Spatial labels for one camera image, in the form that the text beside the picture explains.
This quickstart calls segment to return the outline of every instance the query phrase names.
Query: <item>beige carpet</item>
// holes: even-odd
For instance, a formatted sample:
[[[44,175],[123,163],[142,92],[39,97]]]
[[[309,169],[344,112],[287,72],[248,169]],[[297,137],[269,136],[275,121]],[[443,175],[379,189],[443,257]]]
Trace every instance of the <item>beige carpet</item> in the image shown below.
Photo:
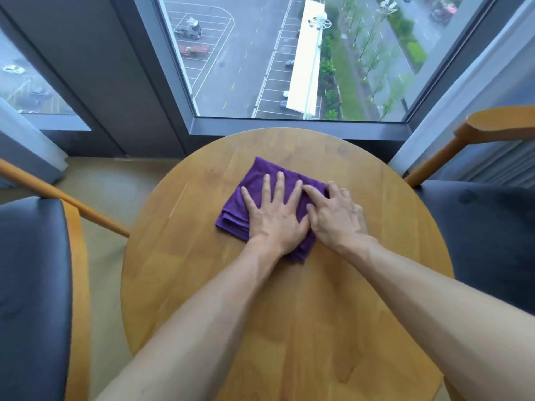
[[[176,160],[68,158],[57,187],[130,228],[157,183]],[[33,195],[23,189],[0,190],[0,203]],[[92,359],[90,399],[94,399],[132,356],[123,330],[120,279],[126,239],[82,220],[89,257]],[[435,401],[447,401],[444,386]]]

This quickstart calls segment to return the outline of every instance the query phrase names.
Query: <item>left hand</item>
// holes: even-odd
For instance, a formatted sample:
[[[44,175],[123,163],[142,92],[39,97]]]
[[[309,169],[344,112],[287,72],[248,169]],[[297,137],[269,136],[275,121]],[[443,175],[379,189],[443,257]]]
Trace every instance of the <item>left hand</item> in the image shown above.
[[[262,183],[262,203],[257,208],[247,189],[242,187],[241,194],[249,211],[249,241],[262,242],[280,256],[295,249],[310,227],[308,215],[301,222],[295,216],[302,192],[303,182],[298,180],[284,204],[284,173],[278,172],[271,201],[270,175],[266,174]]]

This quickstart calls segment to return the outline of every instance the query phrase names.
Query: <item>table top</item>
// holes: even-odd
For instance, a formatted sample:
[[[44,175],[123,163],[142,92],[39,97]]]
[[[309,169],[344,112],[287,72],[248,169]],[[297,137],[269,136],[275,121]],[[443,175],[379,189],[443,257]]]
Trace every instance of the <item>table top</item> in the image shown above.
[[[373,155],[304,129],[235,134],[180,162],[137,217],[121,280],[133,353],[244,247],[214,223],[255,156],[348,188],[386,248],[453,276],[429,211]],[[218,400],[430,401],[441,379],[370,284],[316,242],[304,265],[282,261],[258,295]]]

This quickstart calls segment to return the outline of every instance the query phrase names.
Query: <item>dark gray seat cushion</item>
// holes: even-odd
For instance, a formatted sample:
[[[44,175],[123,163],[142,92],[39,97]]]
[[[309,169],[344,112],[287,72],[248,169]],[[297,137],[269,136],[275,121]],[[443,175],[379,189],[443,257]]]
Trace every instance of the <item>dark gray seat cushion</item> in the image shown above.
[[[0,399],[63,400],[72,277],[62,203],[0,206]]]
[[[535,315],[535,192],[433,180],[415,191],[444,237],[455,278]]]

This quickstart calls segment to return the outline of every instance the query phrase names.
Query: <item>folded towel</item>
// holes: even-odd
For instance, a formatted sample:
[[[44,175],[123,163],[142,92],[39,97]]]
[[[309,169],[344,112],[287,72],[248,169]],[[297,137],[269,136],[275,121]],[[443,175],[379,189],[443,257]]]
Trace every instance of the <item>folded towel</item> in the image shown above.
[[[260,208],[262,202],[262,180],[264,175],[269,174],[271,176],[271,197],[273,197],[273,190],[275,189],[278,171],[284,173],[284,203],[288,201],[288,198],[295,187],[295,182],[298,180],[302,180],[303,185],[310,184],[316,187],[327,197],[327,185],[325,183],[291,172],[290,170],[277,166],[267,160],[256,157],[255,162],[245,175],[244,179],[238,184],[234,193],[223,206],[221,214],[217,218],[216,227],[226,230],[244,241],[248,241],[249,212],[247,211],[240,189],[242,186],[245,186],[256,206]],[[303,191],[296,212],[298,222],[301,222],[303,217],[307,214],[308,203],[313,204],[307,193]],[[310,254],[314,242],[316,242],[316,236],[312,230],[309,230],[303,241],[299,243],[298,247],[286,257],[290,260],[304,262]]]

